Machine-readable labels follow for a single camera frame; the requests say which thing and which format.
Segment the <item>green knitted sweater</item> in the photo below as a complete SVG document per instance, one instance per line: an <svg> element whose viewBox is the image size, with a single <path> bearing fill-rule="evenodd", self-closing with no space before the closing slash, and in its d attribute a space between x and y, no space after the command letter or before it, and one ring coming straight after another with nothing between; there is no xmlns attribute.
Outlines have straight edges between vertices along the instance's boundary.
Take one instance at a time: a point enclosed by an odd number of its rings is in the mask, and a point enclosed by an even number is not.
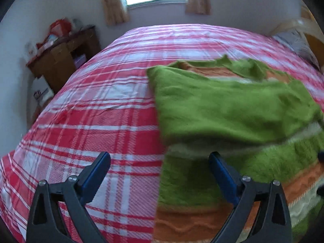
<svg viewBox="0 0 324 243"><path fill-rule="evenodd" d="M154 242L212 242L226 222L233 204L209 169L212 152L255 182L279 181L292 242L323 242L323 110L300 80L226 56L154 66L147 76L166 146Z"/></svg>

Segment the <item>white paper bag black print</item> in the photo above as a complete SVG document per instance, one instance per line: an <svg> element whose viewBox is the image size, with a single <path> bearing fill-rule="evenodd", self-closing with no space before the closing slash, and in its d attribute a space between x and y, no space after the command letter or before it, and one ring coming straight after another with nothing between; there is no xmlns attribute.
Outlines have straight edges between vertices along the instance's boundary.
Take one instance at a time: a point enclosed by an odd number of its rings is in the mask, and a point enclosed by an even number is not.
<svg viewBox="0 0 324 243"><path fill-rule="evenodd" d="M54 93L44 76L30 78L26 101L26 123L28 129L36 122L53 97Z"/></svg>

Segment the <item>red white plaid bedsheet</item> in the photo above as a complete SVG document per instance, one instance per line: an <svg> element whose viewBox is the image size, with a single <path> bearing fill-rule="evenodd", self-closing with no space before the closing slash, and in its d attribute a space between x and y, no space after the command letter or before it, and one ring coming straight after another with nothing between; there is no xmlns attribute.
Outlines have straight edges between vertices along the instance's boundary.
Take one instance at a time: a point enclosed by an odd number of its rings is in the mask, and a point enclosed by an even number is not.
<svg viewBox="0 0 324 243"><path fill-rule="evenodd" d="M198 24L133 29L79 68L2 157L1 220L10 235L25 242L40 180L63 182L108 152L111 167L87 212L108 242L154 242L166 146L147 70L224 56L289 74L323 110L323 76L271 37Z"/></svg>

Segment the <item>grey patterned pillow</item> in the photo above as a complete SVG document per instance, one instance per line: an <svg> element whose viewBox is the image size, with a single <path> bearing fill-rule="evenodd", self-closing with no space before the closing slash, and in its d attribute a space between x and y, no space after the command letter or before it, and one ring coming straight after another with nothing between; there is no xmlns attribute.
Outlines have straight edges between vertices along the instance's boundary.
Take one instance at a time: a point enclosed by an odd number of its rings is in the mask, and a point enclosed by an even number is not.
<svg viewBox="0 0 324 243"><path fill-rule="evenodd" d="M310 63L314 68L320 69L319 62L311 50L306 38L296 29L279 32L272 36L273 39L295 52L300 58Z"/></svg>

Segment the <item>brown wooden desk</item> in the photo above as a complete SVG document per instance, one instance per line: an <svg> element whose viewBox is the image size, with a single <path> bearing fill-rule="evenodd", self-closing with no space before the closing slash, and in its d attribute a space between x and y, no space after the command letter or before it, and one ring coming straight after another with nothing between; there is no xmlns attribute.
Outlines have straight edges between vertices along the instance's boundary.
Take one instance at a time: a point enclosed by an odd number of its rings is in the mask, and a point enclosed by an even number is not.
<svg viewBox="0 0 324 243"><path fill-rule="evenodd" d="M96 27L89 25L56 40L54 45L30 60L26 66L36 78L44 77L56 94L77 70L74 60L78 56L84 55L86 61L89 61L100 51Z"/></svg>

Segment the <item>cream wooden headboard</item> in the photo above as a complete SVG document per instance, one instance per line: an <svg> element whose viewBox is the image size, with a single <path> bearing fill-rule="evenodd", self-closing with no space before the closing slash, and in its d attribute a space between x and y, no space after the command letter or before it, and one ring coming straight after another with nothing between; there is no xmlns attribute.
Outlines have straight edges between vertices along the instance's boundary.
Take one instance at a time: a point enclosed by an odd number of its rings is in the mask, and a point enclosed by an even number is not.
<svg viewBox="0 0 324 243"><path fill-rule="evenodd" d="M290 29L298 30L306 38L306 41L319 62L321 70L323 68L323 32L318 24L304 18L288 20L279 24L278 27L272 30L270 32L270 37L276 33L288 31Z"/></svg>

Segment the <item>red items on desk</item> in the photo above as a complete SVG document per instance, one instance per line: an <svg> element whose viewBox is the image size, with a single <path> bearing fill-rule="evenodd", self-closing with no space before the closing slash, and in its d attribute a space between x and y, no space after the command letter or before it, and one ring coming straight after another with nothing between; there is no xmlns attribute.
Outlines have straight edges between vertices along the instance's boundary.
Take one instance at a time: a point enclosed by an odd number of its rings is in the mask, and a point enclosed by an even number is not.
<svg viewBox="0 0 324 243"><path fill-rule="evenodd" d="M54 23L50 24L49 32L43 42L33 44L28 42L25 45L25 50L30 58L40 55L43 51L53 46L58 39L65 38L80 31L83 28L83 23L77 18L63 18L58 19Z"/></svg>

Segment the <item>beige left curtain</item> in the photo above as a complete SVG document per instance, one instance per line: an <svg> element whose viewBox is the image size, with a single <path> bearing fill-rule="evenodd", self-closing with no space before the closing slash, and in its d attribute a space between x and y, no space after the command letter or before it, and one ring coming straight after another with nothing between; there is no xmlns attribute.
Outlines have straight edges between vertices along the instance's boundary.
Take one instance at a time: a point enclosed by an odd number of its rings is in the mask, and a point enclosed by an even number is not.
<svg viewBox="0 0 324 243"><path fill-rule="evenodd" d="M101 0L104 16L108 26L129 22L126 0Z"/></svg>

